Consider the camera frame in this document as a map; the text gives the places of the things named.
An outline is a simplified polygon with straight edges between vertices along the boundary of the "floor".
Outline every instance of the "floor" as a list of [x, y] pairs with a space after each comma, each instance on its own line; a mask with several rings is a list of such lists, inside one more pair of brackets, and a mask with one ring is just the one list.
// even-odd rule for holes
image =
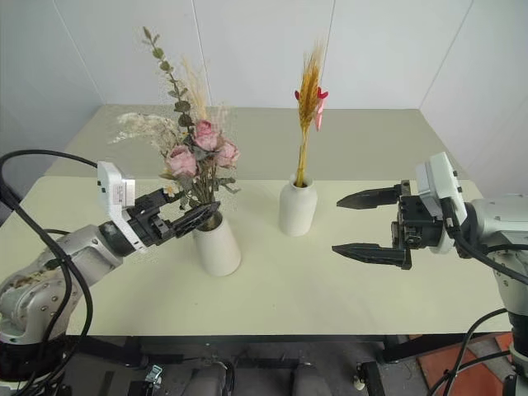
[[[142, 341], [150, 353], [183, 353], [196, 357], [181, 365], [163, 366], [162, 388], [159, 395], [180, 396], [193, 369], [207, 364], [211, 358], [299, 359], [315, 365], [327, 380], [333, 396], [366, 395], [353, 386], [358, 362], [372, 361], [381, 344], [373, 342], [288, 342], [288, 343], [221, 343], [174, 344], [163, 340]], [[131, 370], [96, 358], [78, 355], [68, 365], [65, 384], [73, 387], [74, 396], [126, 395], [131, 380], [143, 380], [146, 370]], [[405, 361], [380, 367], [387, 396], [425, 395], [427, 385], [416, 361]], [[105, 376], [111, 377], [107, 390], [102, 390]], [[290, 370], [238, 369], [234, 396], [286, 396], [290, 390]]]

